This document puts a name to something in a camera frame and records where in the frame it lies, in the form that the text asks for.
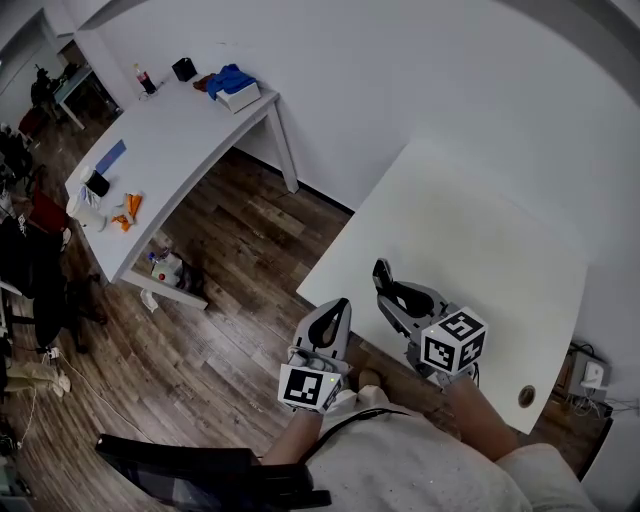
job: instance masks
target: black strap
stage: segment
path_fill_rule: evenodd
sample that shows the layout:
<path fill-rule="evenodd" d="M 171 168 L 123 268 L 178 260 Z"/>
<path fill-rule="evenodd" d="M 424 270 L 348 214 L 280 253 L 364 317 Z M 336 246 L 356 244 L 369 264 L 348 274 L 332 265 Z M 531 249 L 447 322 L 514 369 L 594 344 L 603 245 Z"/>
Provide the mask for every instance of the black strap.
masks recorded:
<path fill-rule="evenodd" d="M 338 423 L 337 425 L 334 425 L 333 427 L 331 427 L 329 430 L 327 430 L 324 435 L 318 439 L 318 441 L 316 442 L 316 444 L 314 444 L 308 451 L 307 453 L 305 453 L 301 458 L 299 463 L 300 464 L 306 464 L 307 461 L 313 457 L 316 452 L 322 448 L 324 446 L 324 444 L 329 440 L 329 438 L 331 436 L 333 436 L 333 434 L 335 434 L 336 432 L 338 432 L 338 430 L 346 427 L 347 425 L 349 425 L 350 423 L 353 423 L 354 421 L 364 421 L 364 420 L 370 420 L 372 418 L 375 418 L 377 416 L 380 416 L 381 414 L 402 414 L 403 416 L 409 416 L 406 412 L 402 412 L 402 411 L 394 411 L 392 409 L 383 409 L 383 408 L 377 408 L 377 409 L 368 409 L 366 411 L 362 411 L 359 412 L 358 414 L 354 414 L 353 416 L 351 416 L 350 418 L 347 418 L 344 421 L 341 421 L 340 423 Z"/>

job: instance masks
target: blue cloth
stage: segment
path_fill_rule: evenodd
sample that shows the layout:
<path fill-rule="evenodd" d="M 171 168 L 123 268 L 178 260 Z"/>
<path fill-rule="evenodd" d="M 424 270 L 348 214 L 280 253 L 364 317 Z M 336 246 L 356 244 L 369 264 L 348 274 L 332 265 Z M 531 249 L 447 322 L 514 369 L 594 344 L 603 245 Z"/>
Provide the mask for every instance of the blue cloth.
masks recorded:
<path fill-rule="evenodd" d="M 254 83 L 256 83 L 255 78 L 240 71 L 235 64 L 229 64 L 207 82 L 207 92 L 215 101 L 216 93 L 219 91 L 234 94 Z"/>

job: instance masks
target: orange object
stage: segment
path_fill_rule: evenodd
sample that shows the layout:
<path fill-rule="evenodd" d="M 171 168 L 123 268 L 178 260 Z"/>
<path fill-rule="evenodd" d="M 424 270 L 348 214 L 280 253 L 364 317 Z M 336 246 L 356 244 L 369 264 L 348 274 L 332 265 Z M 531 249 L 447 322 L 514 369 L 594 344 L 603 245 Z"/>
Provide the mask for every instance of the orange object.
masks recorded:
<path fill-rule="evenodd" d="M 128 215 L 115 215 L 111 222 L 119 222 L 122 231 L 125 233 L 129 231 L 131 227 L 132 221 L 136 219 L 136 213 L 138 213 L 138 209 L 140 208 L 140 203 L 142 202 L 141 195 L 133 195 L 133 194 L 125 194 L 125 202 L 122 204 L 121 209 L 126 208 L 126 212 Z"/>

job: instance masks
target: person's arm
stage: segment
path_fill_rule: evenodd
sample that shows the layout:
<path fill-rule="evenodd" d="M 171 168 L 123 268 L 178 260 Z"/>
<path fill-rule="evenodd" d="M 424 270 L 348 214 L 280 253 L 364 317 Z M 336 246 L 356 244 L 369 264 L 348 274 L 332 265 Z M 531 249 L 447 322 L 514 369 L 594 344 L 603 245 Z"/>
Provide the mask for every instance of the person's arm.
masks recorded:
<path fill-rule="evenodd" d="M 322 415 L 298 409 L 285 431 L 262 458 L 263 466 L 296 464 L 316 443 Z"/>
<path fill-rule="evenodd" d="M 463 443 L 493 462 L 519 448 L 515 433 L 469 376 L 449 384 L 446 393 Z"/>

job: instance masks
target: white shirt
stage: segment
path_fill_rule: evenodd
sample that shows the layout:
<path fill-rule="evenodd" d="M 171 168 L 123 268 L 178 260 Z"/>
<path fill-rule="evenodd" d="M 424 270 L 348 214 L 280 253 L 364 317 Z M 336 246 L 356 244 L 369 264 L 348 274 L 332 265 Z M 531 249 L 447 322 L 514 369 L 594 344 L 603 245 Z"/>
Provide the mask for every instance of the white shirt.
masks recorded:
<path fill-rule="evenodd" d="M 308 467 L 314 488 L 331 493 L 333 504 L 317 509 L 327 512 L 596 510 L 552 446 L 520 448 L 493 463 L 422 416 L 353 422 Z"/>

